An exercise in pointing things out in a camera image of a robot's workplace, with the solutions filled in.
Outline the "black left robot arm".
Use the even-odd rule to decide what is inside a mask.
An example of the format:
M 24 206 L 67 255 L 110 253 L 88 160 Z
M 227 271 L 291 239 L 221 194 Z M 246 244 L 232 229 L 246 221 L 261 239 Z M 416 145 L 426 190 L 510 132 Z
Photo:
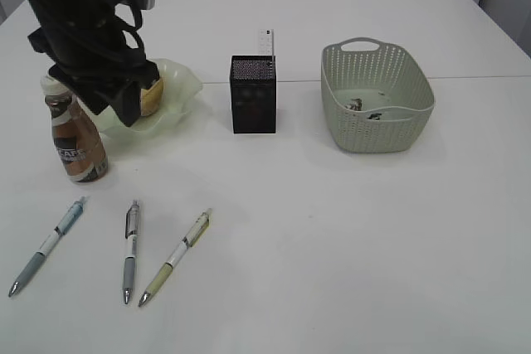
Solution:
M 141 91 L 160 78 L 139 35 L 154 0 L 28 0 L 38 29 L 28 40 L 54 62 L 61 82 L 93 114 L 112 108 L 127 127 L 140 119 Z

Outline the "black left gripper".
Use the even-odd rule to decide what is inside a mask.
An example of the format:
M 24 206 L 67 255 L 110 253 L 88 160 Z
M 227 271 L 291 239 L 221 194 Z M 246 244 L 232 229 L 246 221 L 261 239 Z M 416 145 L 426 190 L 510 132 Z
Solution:
M 66 54 L 58 56 L 42 28 L 32 32 L 28 40 L 35 52 L 52 59 L 53 66 L 47 74 L 72 87 L 92 114 L 99 115 L 109 106 L 96 90 L 114 91 L 110 106 L 126 127 L 141 117 L 140 90 L 149 90 L 160 80 L 158 67 L 152 61 L 112 61 L 81 45 L 67 47 Z

